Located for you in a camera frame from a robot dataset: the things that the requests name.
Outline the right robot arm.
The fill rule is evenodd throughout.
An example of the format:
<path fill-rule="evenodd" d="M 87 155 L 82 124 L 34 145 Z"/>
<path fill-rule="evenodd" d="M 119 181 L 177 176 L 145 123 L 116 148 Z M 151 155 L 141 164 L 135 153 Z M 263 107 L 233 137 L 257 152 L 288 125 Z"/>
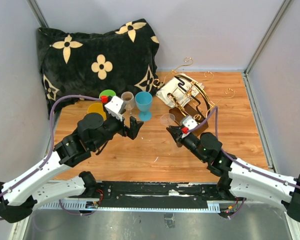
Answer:
<path fill-rule="evenodd" d="M 211 132 L 197 137 L 184 133 L 180 126 L 169 126 L 167 131 L 178 147 L 185 147 L 219 177 L 216 193 L 220 199 L 234 197 L 262 202 L 285 211 L 300 223 L 300 175 L 286 176 L 247 163 L 224 151 Z"/>

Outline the tall clear champagne flute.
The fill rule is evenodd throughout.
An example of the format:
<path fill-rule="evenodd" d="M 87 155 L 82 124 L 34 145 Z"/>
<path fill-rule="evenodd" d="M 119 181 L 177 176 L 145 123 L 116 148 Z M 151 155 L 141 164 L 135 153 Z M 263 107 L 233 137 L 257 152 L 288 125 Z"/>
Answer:
<path fill-rule="evenodd" d="M 164 129 L 169 128 L 175 124 L 175 116 L 171 113 L 163 114 L 160 117 L 160 123 L 163 125 Z"/>

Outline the gold and black wine glass rack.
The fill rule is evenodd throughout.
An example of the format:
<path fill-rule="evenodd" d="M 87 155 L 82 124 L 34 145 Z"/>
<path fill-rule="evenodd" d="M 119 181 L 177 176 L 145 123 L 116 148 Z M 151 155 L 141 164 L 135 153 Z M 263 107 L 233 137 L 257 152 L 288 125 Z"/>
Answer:
<path fill-rule="evenodd" d="M 155 78 L 153 80 L 153 85 L 157 88 L 157 92 L 170 81 L 175 75 L 178 74 L 185 74 L 178 72 L 178 70 L 182 67 L 188 67 L 194 63 L 194 60 L 191 57 L 184 58 L 184 64 L 172 69 L 163 80 Z M 208 96 L 205 88 L 202 89 L 199 87 L 194 81 L 191 82 L 198 91 L 199 94 L 197 96 L 193 96 L 191 94 L 191 90 L 187 90 L 185 92 L 185 96 L 190 98 L 190 102 L 187 103 L 185 106 L 182 106 L 178 103 L 177 98 L 174 97 L 171 93 L 168 94 L 168 97 L 172 100 L 172 103 L 175 105 L 174 108 L 170 108 L 169 113 L 175 116 L 175 122 L 181 125 L 181 120 L 186 116 L 193 117 L 198 125 L 200 126 L 199 129 L 194 131 L 195 134 L 200 134 L 203 131 L 207 130 L 209 127 L 208 124 L 208 117 L 210 117 L 213 111 L 217 112 L 217 108 L 219 103 L 225 99 L 231 99 L 235 96 L 235 91 L 231 88 L 227 88 L 224 90 L 224 97 L 219 99 L 218 101 L 212 101 L 212 99 Z"/>

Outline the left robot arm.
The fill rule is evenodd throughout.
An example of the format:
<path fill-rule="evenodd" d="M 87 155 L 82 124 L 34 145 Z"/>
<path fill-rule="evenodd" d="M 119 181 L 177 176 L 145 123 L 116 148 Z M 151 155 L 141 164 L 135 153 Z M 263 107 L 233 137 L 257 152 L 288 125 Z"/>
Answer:
<path fill-rule="evenodd" d="M 98 113 L 87 114 L 72 134 L 55 145 L 47 160 L 41 160 L 14 180 L 0 182 L 0 221 L 19 222 L 33 210 L 66 197 L 93 197 L 97 193 L 97 183 L 89 171 L 68 181 L 45 184 L 89 159 L 92 153 L 99 155 L 115 134 L 134 140 L 144 123 L 133 116 L 129 121 L 130 126 L 126 126 L 114 116 L 103 119 Z"/>

